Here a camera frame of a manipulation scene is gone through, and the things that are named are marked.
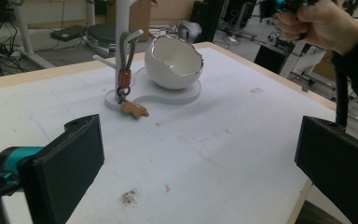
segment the small wooden figure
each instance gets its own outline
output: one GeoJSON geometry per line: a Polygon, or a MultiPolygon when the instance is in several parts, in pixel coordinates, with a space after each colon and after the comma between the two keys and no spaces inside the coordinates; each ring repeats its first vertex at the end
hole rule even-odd
{"type": "Polygon", "coordinates": [[[149,116],[149,113],[144,106],[130,101],[124,101],[121,103],[121,111],[126,114],[132,113],[136,119],[140,118],[141,116],[149,116]]]}

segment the dirt spot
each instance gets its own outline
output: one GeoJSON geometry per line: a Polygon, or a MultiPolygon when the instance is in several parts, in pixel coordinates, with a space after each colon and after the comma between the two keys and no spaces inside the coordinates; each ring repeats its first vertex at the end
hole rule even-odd
{"type": "Polygon", "coordinates": [[[137,194],[136,189],[132,189],[128,192],[123,193],[121,195],[120,200],[124,205],[130,205],[130,204],[136,203],[136,200],[135,200],[136,194],[137,194]]]}
{"type": "Polygon", "coordinates": [[[261,92],[263,92],[263,90],[261,90],[260,88],[255,88],[251,90],[251,93],[261,93],[261,92]]]}

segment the white ceramic bowl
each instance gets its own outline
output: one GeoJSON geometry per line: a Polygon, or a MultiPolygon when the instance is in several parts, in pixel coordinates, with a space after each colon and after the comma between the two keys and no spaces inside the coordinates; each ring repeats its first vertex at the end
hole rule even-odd
{"type": "Polygon", "coordinates": [[[181,90],[197,81],[203,67],[202,56],[178,37],[156,37],[145,53],[145,69],[150,78],[167,90],[181,90]]]}

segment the human hand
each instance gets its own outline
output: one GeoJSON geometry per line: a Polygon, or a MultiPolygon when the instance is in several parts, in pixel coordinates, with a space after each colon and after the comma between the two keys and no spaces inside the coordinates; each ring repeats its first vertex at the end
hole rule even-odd
{"type": "Polygon", "coordinates": [[[358,43],[358,21],[331,0],[319,0],[314,6],[274,14],[277,26],[289,40],[306,34],[305,41],[344,55],[358,43]]]}

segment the table surface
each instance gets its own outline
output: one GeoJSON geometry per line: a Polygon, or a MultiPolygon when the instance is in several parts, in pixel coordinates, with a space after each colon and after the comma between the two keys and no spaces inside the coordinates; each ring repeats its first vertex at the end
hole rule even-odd
{"type": "MultiPolygon", "coordinates": [[[[115,71],[98,62],[0,77],[0,151],[45,146],[99,114],[105,162],[68,223],[293,221],[308,181],[294,162],[302,117],[334,120],[334,105],[211,43],[196,48],[200,97],[146,102],[147,118],[106,108],[115,71]]],[[[32,223],[23,193],[4,203],[11,223],[32,223]]]]}

